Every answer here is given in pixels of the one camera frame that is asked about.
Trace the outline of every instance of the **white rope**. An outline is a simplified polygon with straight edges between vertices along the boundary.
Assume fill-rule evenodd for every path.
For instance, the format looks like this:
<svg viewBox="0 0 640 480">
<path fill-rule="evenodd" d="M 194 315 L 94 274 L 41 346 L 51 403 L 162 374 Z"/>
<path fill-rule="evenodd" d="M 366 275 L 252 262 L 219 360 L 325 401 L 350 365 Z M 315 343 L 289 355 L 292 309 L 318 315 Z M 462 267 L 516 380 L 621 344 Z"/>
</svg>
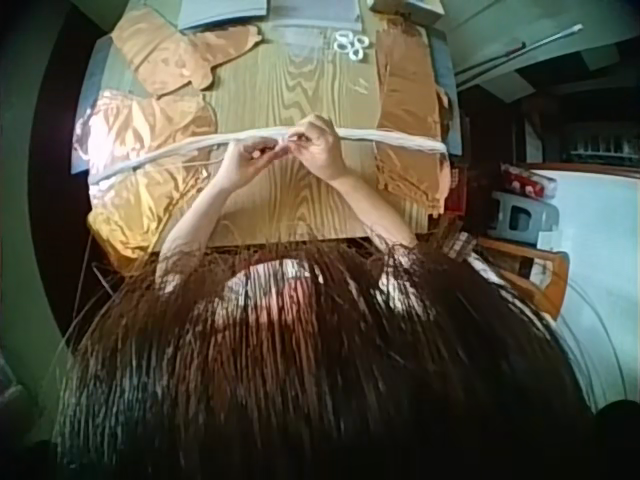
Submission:
<svg viewBox="0 0 640 480">
<path fill-rule="evenodd" d="M 189 153 L 201 148 L 223 145 L 234 140 L 243 140 L 249 137 L 269 137 L 280 140 L 287 136 L 289 130 L 290 127 L 270 127 L 246 130 L 244 132 L 214 133 L 213 135 L 188 138 L 182 142 L 156 150 L 155 152 L 146 153 L 136 159 L 129 160 L 128 162 L 113 165 L 103 172 L 92 174 L 89 176 L 89 184 L 95 185 L 103 180 L 108 180 L 109 178 L 119 175 L 120 173 L 142 168 L 145 165 L 163 157 Z M 358 128 L 337 128 L 336 130 L 338 132 L 338 136 L 343 140 L 380 142 L 411 150 L 422 150 L 429 153 L 447 153 L 447 147 L 445 147 L 442 142 L 428 137 L 418 137 L 393 130 Z"/>
</svg>

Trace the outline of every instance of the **shiny orange cloth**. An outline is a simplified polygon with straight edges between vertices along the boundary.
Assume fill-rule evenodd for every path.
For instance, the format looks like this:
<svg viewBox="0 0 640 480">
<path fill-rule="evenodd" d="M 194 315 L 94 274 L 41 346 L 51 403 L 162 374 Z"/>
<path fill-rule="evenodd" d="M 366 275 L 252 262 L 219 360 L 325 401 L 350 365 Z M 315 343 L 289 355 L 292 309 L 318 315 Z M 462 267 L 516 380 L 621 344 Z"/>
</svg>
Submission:
<svg viewBox="0 0 640 480">
<path fill-rule="evenodd" d="M 418 29 L 391 20 L 376 36 L 380 88 L 378 128 L 442 138 L 446 96 L 435 83 L 428 46 Z M 376 144 L 378 188 L 409 198 L 434 214 L 444 212 L 451 184 L 446 155 Z"/>
<path fill-rule="evenodd" d="M 216 130 L 214 111 L 201 97 L 141 99 L 106 90 L 76 125 L 73 145 L 89 162 L 90 173 L 96 174 Z M 202 165 L 208 161 L 208 151 L 174 155 L 89 186 L 89 227 L 118 271 L 135 272 L 174 209 L 192 199 L 208 181 L 208 170 Z"/>
<path fill-rule="evenodd" d="M 207 88 L 213 82 L 212 67 L 262 40 L 253 25 L 182 35 L 149 7 L 126 13 L 111 37 L 140 83 L 155 96 L 189 82 L 200 90 Z"/>
</svg>

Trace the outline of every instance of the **satin fabric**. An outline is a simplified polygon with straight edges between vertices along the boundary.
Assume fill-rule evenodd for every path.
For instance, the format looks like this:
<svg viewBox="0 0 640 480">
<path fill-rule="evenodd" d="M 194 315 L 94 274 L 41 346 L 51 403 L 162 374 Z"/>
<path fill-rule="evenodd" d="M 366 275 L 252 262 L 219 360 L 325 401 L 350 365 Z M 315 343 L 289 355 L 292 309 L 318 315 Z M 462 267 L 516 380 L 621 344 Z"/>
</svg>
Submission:
<svg viewBox="0 0 640 480">
<path fill-rule="evenodd" d="M 201 97 L 141 99 L 106 90 L 76 125 L 74 149 L 94 174 L 216 130 L 214 111 Z M 174 155 L 89 187 L 89 227 L 118 271 L 135 273 L 174 209 L 207 183 L 206 166 L 189 164 L 206 162 L 209 155 L 208 151 Z"/>
</svg>

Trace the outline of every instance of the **wood grain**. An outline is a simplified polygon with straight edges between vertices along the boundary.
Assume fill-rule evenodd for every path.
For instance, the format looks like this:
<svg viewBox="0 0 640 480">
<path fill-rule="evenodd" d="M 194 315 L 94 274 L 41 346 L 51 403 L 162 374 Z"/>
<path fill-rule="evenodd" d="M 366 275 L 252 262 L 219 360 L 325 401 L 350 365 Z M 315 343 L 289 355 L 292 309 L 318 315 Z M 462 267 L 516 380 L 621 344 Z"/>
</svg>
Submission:
<svg viewBox="0 0 640 480">
<path fill-rule="evenodd" d="M 142 1 L 131 0 L 128 8 L 135 8 Z M 180 0 L 146 0 L 144 3 L 176 23 Z M 366 1 L 361 3 L 364 33 L 374 39 L 382 25 L 367 9 Z M 380 101 L 373 49 L 367 51 L 363 62 L 355 63 L 331 49 L 331 30 L 305 29 L 308 33 L 305 38 L 320 41 L 301 49 L 291 42 L 287 45 L 278 41 L 281 31 L 268 22 L 257 24 L 265 41 L 246 55 L 218 68 L 213 88 L 204 93 L 216 110 L 219 132 L 294 125 L 312 112 L 332 118 L 337 126 L 376 127 Z M 109 56 L 102 86 L 149 96 L 116 48 Z M 197 91 L 185 87 L 177 94 L 197 94 Z M 348 165 L 375 186 L 373 145 L 343 142 L 343 152 Z M 212 158 L 221 155 L 221 151 L 211 153 Z M 428 213 L 423 208 L 390 194 L 383 195 L 403 213 L 414 231 L 427 231 Z M 176 211 L 168 222 L 156 250 L 184 213 L 184 208 Z M 270 167 L 231 197 L 210 245 L 366 234 L 364 226 L 331 187 L 309 174 L 295 159 L 288 158 Z"/>
</svg>

